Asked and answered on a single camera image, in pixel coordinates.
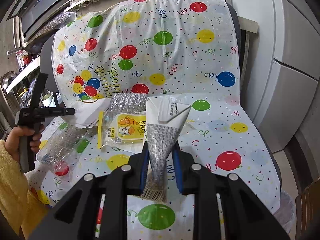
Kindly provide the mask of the person left hand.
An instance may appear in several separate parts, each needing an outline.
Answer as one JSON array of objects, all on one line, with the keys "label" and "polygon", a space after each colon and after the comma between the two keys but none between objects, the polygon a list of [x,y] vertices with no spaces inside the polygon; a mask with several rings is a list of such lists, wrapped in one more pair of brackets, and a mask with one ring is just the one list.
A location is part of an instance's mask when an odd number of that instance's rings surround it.
[{"label": "person left hand", "polygon": [[11,132],[9,133],[9,136],[7,137],[4,147],[7,150],[7,152],[13,157],[15,161],[17,161],[20,164],[20,154],[19,154],[19,143],[20,143],[20,137],[23,136],[33,136],[33,140],[30,142],[31,150],[33,152],[33,156],[37,154],[40,150],[40,144],[41,144],[41,137],[42,137],[42,131],[44,130],[44,125],[40,125],[40,131],[38,133],[35,133],[33,129],[30,129],[25,126],[17,126],[14,127]]}]

